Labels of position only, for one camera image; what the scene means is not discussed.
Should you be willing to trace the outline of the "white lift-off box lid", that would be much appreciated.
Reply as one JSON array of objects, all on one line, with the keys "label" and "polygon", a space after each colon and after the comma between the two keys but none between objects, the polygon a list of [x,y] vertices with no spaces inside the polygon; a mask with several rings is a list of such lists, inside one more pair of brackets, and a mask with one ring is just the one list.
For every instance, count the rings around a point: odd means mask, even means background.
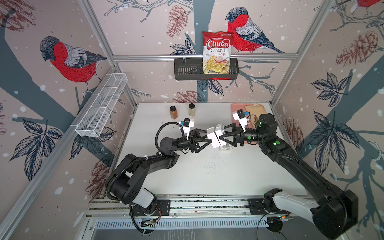
[{"label": "white lift-off box lid", "polygon": [[220,151],[221,152],[231,151],[231,150],[232,150],[232,146],[230,144],[226,144],[224,146],[220,146]]}]

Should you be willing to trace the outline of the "white jewelry box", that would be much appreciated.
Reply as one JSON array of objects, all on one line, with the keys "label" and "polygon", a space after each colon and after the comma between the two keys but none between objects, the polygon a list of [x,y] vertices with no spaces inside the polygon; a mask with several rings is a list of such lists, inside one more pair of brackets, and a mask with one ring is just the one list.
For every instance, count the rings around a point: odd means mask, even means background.
[{"label": "white jewelry box", "polygon": [[211,127],[207,129],[207,138],[209,138],[212,141],[211,145],[214,149],[221,146],[220,141],[215,132],[215,127]]}]

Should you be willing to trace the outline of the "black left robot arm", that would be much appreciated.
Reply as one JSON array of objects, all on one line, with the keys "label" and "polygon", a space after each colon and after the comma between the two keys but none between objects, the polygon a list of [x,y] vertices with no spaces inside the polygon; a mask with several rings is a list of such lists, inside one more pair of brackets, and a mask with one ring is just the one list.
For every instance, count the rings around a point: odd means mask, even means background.
[{"label": "black left robot arm", "polygon": [[[158,141],[161,130],[169,125],[177,126],[182,136],[177,139],[166,137]],[[194,129],[185,133],[184,127],[185,123],[163,124],[155,135],[157,149],[155,155],[147,157],[126,155],[105,182],[108,199],[120,201],[125,205],[137,205],[153,212],[157,205],[157,197],[143,188],[147,175],[174,167],[180,157],[178,151],[183,154],[199,153],[212,143],[206,131]]]}]

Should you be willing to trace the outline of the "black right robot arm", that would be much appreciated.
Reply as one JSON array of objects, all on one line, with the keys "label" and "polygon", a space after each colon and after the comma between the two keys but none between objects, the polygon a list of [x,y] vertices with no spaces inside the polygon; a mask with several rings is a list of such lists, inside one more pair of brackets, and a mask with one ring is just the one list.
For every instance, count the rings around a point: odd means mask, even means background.
[{"label": "black right robot arm", "polygon": [[278,123],[272,114],[262,114],[255,128],[247,128],[248,112],[232,113],[235,121],[229,125],[220,140],[236,147],[245,142],[257,143],[273,162],[287,170],[313,197],[305,200],[274,188],[264,194],[267,213],[287,211],[314,224],[328,239],[335,240],[358,223],[359,199],[351,190],[343,191],[330,183],[305,163],[277,136]]}]

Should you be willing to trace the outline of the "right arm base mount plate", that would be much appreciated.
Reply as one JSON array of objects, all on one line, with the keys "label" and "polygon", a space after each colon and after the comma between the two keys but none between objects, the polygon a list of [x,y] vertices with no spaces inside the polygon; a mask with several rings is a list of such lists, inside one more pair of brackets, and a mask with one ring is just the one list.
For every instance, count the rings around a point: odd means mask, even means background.
[{"label": "right arm base mount plate", "polygon": [[248,208],[250,209],[251,215],[263,215],[269,213],[270,215],[282,215],[287,216],[290,212],[284,210],[271,211],[266,208],[263,198],[250,198],[248,201]]}]

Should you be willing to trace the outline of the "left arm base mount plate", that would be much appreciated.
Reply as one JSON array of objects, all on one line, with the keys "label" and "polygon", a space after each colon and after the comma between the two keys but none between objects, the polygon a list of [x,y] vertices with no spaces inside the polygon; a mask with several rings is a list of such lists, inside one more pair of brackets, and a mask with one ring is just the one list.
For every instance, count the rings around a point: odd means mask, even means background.
[{"label": "left arm base mount plate", "polygon": [[168,216],[170,214],[170,205],[170,200],[154,199],[146,208],[134,205],[132,209],[134,217]]}]

